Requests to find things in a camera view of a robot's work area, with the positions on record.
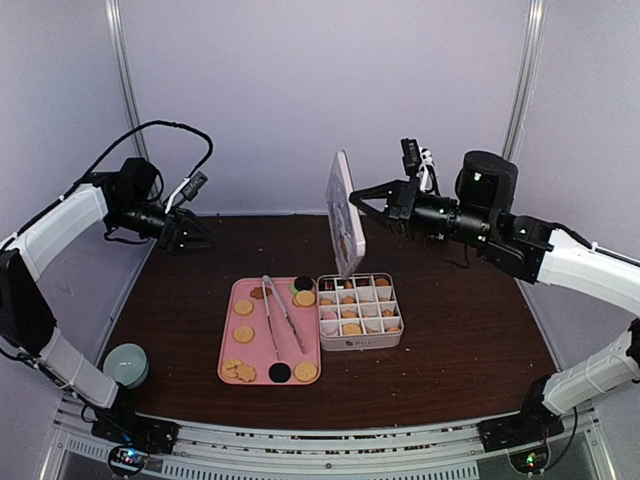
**dark brown tabletop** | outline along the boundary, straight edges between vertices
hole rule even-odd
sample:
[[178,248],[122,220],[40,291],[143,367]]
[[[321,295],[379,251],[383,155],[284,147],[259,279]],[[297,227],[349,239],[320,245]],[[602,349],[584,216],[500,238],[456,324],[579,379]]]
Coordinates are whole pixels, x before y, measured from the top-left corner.
[[423,425],[517,410],[553,362],[513,279],[460,245],[412,242],[364,219],[359,272],[387,272],[405,322],[400,345],[323,352],[308,386],[232,386],[217,375],[227,303],[245,277],[335,273],[326,217],[207,219],[215,253],[144,266],[109,348],[134,342],[151,369],[141,413],[255,428],[340,429]]

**silver tongs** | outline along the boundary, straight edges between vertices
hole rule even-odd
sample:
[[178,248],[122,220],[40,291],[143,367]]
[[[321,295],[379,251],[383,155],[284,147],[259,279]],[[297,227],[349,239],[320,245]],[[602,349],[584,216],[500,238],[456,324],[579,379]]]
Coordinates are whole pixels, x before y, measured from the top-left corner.
[[[300,352],[302,352],[302,354],[304,355],[305,353],[307,353],[305,351],[304,348],[304,342],[302,341],[302,338],[300,338],[300,335],[298,334],[298,331],[296,330],[296,326],[293,324],[293,321],[291,320],[291,317],[289,316],[289,312],[287,312],[287,309],[284,306],[284,303],[282,303],[282,299],[280,298],[280,295],[278,294],[278,290],[276,289],[276,286],[273,283],[273,280],[271,280],[271,277],[269,277],[269,275],[263,275],[262,276],[262,289],[264,290],[264,299],[265,302],[267,301],[267,293],[266,293],[266,289],[265,289],[265,283],[269,283],[271,285],[271,290],[273,291],[273,296],[276,299],[276,302],[278,302],[278,306],[280,307],[280,310],[282,310],[282,313],[284,314],[284,317],[287,319],[287,322],[289,322],[289,326],[291,327],[291,330],[293,330],[293,334],[296,337],[296,340],[298,341],[298,346],[300,347]],[[267,302],[267,318],[269,318],[269,303]],[[269,319],[269,328],[271,328],[271,319]]]
[[271,325],[271,312],[269,311],[269,297],[267,295],[267,286],[265,285],[265,277],[262,277],[262,295],[264,296],[264,306],[267,307],[267,322],[269,323],[269,332],[271,332],[271,341],[273,342],[273,349],[276,351],[276,359],[280,361],[280,352],[278,352],[278,345],[276,344],[276,338],[273,336],[273,325]]

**light blue bowl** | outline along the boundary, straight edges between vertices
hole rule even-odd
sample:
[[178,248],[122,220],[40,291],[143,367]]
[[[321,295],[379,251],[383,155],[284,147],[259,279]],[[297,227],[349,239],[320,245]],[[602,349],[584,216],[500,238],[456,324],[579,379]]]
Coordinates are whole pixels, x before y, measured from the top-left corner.
[[135,343],[119,345],[107,355],[102,371],[116,382],[132,389],[139,387],[149,374],[147,354]]

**white wall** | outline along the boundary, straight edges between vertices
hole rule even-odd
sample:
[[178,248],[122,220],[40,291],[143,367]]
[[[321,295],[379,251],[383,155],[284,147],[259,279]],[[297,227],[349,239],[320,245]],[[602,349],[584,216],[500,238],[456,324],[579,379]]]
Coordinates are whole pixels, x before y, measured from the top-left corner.
[[[402,177],[400,139],[439,162],[445,193],[466,151],[502,149],[528,2],[122,1],[143,120],[192,123],[217,142],[200,213],[324,212],[333,153],[356,186]],[[203,145],[156,130],[169,185]]]
[[[65,191],[127,130],[104,3],[0,0],[0,238]],[[118,168],[129,144],[106,167]],[[93,358],[144,249],[95,228],[40,282],[67,337]],[[0,357],[0,478],[34,478],[59,392]]]
[[[640,257],[640,4],[551,1],[517,159],[514,212],[561,221]],[[560,288],[527,287],[563,367],[601,349],[632,315]],[[638,478],[638,389],[596,402],[620,478]]]

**robotic arm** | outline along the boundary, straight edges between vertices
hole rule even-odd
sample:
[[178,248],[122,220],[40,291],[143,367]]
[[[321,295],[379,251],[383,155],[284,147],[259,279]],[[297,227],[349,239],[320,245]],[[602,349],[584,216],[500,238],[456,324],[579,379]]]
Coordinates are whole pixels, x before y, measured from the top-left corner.
[[[468,152],[455,184],[457,201],[422,190],[426,173],[420,168],[421,150],[410,139],[402,140],[402,148],[408,181],[392,181],[350,197],[381,226],[410,238],[427,235],[460,242],[515,278],[577,290],[640,317],[640,262],[591,244],[559,223],[511,214],[515,165],[488,152]],[[381,198],[386,200],[382,211],[366,203]],[[485,450],[537,441],[541,428],[561,433],[562,414],[630,380],[640,380],[638,319],[582,363],[534,382],[517,415],[482,422]]]
[[[151,125],[191,128],[154,121],[132,132]],[[205,160],[212,152],[210,139],[208,143]],[[107,240],[113,240],[110,235],[122,227],[143,240],[157,239],[157,246],[169,254],[215,249],[213,232],[191,211],[173,204],[178,194],[183,196],[180,203],[192,199],[206,177],[192,172],[164,206],[158,202],[161,192],[150,198],[159,174],[142,158],[127,159],[118,172],[87,172],[43,213],[0,243],[0,335],[18,349],[18,354],[0,353],[41,370],[90,406],[97,418],[94,435],[145,452],[170,453],[177,425],[136,415],[131,392],[104,375],[68,342],[36,285],[51,261],[99,222],[107,228]]]

